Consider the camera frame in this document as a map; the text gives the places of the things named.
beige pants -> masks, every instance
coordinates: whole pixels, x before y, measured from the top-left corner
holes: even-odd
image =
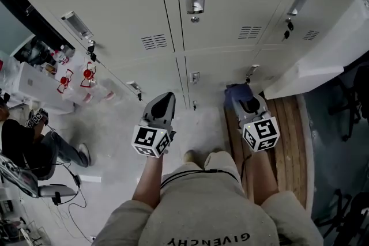
[[[204,168],[205,170],[221,169],[221,170],[227,171],[231,173],[232,175],[234,175],[234,177],[237,179],[237,181],[239,182],[241,186],[241,178],[240,178],[240,174],[238,174],[236,164],[233,161],[231,155],[229,155],[229,153],[225,151],[221,151],[217,153],[210,153],[210,155],[208,155],[208,157],[205,160]],[[200,168],[197,164],[193,162],[188,162],[188,163],[183,164],[181,167],[177,168],[176,170],[174,170],[173,173],[169,175],[164,175],[162,181],[164,181],[171,175],[174,175],[178,172],[189,171],[189,170],[202,170],[202,168]]]

person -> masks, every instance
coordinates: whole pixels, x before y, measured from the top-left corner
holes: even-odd
[[[89,151],[84,143],[75,149],[55,131],[42,135],[45,118],[28,128],[9,119],[9,115],[9,109],[0,97],[1,153],[17,166],[31,169],[39,180],[52,176],[58,156],[64,162],[73,161],[83,167],[90,165]]]
[[[162,182],[163,157],[147,158],[132,200],[113,211],[93,246],[323,245],[294,194],[278,191],[265,151],[251,159],[255,203],[227,152],[211,153],[202,170],[188,151]]]

black t-shirt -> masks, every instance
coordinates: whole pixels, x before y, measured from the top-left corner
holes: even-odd
[[[2,154],[14,164],[25,168],[24,158],[36,176],[44,176],[50,171],[52,150],[42,143],[33,143],[35,131],[20,125],[15,120],[5,120],[1,131]]]

dark blue floor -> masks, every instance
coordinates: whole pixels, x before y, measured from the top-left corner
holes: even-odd
[[[352,86],[356,69],[342,77],[348,87]],[[327,212],[334,200],[334,192],[355,196],[361,190],[369,191],[367,166],[369,161],[369,125],[361,119],[354,125],[352,138],[342,141],[348,133],[349,111],[329,115],[328,108],[339,103],[346,104],[339,86],[328,82],[304,94],[310,118],[310,128],[314,149],[315,193],[312,219]],[[327,227],[319,228],[324,233]],[[334,231],[325,245],[332,245],[337,233]]]

beige shirt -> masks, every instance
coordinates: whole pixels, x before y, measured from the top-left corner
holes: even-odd
[[[289,191],[262,206],[246,199],[225,173],[199,173],[170,182],[152,209],[129,200],[119,206],[94,246],[323,245],[318,229]]]

